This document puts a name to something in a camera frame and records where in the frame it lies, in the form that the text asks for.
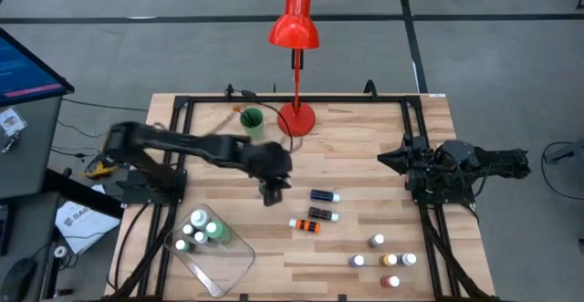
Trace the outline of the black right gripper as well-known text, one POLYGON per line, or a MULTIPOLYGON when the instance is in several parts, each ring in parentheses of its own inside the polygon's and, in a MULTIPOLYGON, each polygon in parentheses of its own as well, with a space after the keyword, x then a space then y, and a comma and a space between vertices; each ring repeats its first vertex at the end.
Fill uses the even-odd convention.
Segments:
POLYGON ((388 151, 377 156, 377 160, 387 165, 398 174, 409 175, 413 172, 421 172, 426 175, 438 175, 445 173, 445 167, 440 163, 434 150, 427 146, 423 136, 403 137, 403 147, 395 151, 388 151))

